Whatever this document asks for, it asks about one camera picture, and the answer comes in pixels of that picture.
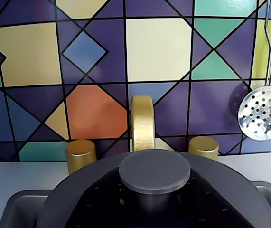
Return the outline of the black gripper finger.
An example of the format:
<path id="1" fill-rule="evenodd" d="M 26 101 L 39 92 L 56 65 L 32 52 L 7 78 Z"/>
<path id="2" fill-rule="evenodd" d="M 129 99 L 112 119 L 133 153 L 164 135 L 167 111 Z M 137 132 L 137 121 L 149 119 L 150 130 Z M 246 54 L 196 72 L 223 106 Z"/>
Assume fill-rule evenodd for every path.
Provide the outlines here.
<path id="1" fill-rule="evenodd" d="M 249 228 L 251 223 L 194 169 L 175 192 L 186 228 Z"/>
<path id="2" fill-rule="evenodd" d="M 108 172 L 84 191 L 76 206 L 77 228 L 121 228 L 129 214 L 138 211 L 136 195 L 119 177 Z"/>

